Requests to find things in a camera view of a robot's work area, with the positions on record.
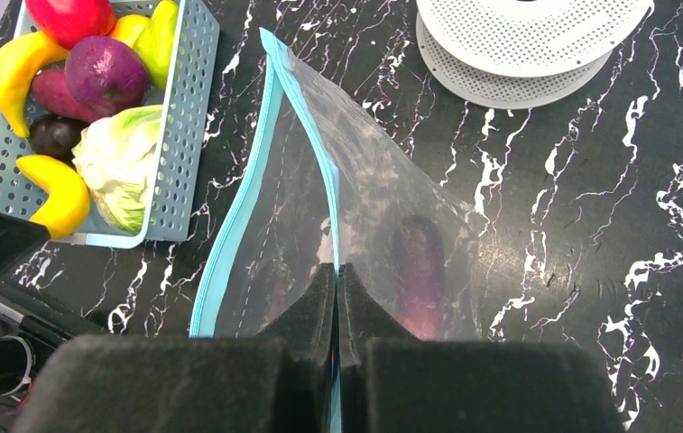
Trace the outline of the purple toy eggplant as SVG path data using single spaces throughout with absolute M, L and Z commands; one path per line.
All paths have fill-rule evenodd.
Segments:
M 405 217 L 392 235 L 398 316 L 422 340 L 440 336 L 444 321 L 445 268 L 441 234 L 424 216 Z

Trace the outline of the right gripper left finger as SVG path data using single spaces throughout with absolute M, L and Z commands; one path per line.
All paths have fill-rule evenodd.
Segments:
M 327 432 L 336 271 L 248 338 L 82 335 L 36 379 L 15 432 Z

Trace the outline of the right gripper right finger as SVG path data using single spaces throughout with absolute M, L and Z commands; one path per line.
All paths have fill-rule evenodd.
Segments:
M 620 432 L 605 374 L 565 344 L 425 342 L 338 277 L 343 432 Z

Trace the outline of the clear zip top bag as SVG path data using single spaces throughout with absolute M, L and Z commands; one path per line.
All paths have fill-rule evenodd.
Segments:
M 330 429 L 339 426 L 338 277 L 355 267 L 369 295 L 400 325 L 392 235 L 408 216 L 436 224 L 444 245 L 442 332 L 480 335 L 472 294 L 475 210 L 419 169 L 340 87 L 262 31 L 263 100 L 245 175 L 200 281 L 189 334 L 248 338 L 306 290 L 324 263 L 336 271 Z

